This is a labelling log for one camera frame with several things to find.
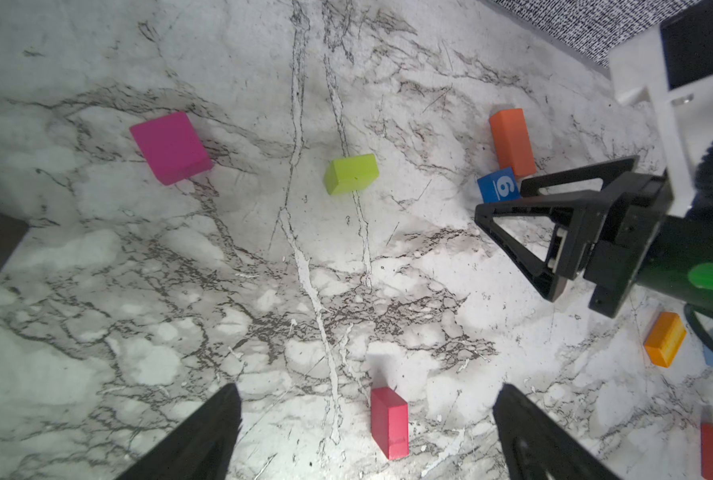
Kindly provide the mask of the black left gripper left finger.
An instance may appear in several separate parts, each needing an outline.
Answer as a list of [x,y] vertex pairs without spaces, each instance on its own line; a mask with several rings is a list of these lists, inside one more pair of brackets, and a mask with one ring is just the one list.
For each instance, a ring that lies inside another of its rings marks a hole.
[[242,427],[242,398],[230,383],[118,476],[126,479],[226,479]]

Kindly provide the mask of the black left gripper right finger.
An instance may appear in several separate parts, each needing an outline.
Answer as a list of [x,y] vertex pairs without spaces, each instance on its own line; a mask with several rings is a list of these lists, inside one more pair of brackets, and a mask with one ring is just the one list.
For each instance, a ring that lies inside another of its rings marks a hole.
[[515,386],[502,386],[493,416],[511,479],[616,478]]

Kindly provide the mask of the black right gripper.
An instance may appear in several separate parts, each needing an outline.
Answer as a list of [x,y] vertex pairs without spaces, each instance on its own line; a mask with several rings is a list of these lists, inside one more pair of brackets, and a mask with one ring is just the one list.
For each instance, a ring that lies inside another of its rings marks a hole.
[[629,156],[524,179],[522,197],[588,180],[601,186],[480,204],[474,222],[540,297],[554,302],[582,276],[594,285],[589,308],[614,318],[673,200],[667,176],[632,172],[638,160]]

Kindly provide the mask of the blue number six cube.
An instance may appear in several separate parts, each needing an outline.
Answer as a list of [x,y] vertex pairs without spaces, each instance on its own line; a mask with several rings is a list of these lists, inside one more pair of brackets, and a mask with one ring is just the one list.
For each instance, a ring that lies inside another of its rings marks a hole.
[[483,203],[504,202],[521,198],[511,167],[480,177],[476,183]]

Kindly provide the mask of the orange wood block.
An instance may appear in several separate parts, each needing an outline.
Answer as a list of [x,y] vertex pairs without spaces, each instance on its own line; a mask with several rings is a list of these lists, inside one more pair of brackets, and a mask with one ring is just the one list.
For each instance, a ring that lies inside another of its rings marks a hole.
[[489,125],[499,167],[511,168],[516,178],[536,174],[523,110],[501,110],[489,118]]

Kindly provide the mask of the magenta-red wood block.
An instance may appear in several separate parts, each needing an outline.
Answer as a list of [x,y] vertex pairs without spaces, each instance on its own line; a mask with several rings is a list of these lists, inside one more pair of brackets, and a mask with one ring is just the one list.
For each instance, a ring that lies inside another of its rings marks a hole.
[[408,404],[389,387],[370,392],[371,435],[388,460],[409,455]]

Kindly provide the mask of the lime green wood cube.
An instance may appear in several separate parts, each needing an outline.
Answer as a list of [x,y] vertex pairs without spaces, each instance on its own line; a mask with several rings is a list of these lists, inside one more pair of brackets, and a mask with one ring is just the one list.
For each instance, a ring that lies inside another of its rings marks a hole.
[[379,177],[377,159],[374,154],[366,154],[332,160],[324,185],[330,195],[340,195],[368,188]]

